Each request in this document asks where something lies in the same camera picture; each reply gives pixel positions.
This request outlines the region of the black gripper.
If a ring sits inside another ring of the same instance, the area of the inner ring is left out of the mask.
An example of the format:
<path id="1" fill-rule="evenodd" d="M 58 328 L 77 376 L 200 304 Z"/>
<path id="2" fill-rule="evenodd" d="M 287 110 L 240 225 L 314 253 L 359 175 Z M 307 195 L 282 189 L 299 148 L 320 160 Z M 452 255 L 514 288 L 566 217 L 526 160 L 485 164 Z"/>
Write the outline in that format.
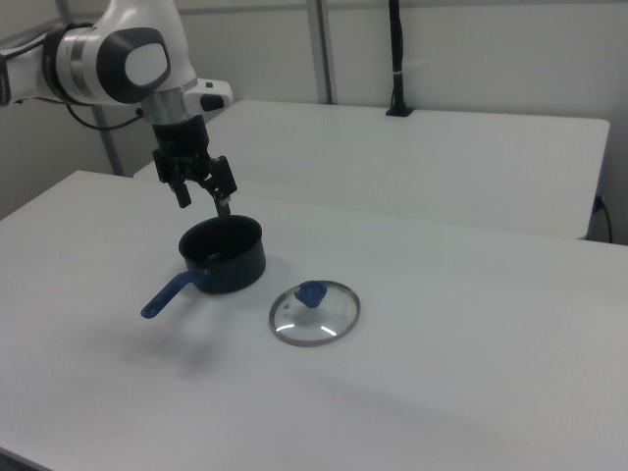
<path id="1" fill-rule="evenodd" d="M 180 208 L 191 204 L 185 181 L 199 184 L 213 198 L 217 216 L 231 215 L 230 201 L 237 185 L 226 156 L 210 158 L 209 136 L 201 115 L 180 123 L 153 125 L 158 148 L 153 160 L 161 183 L 168 183 Z"/>

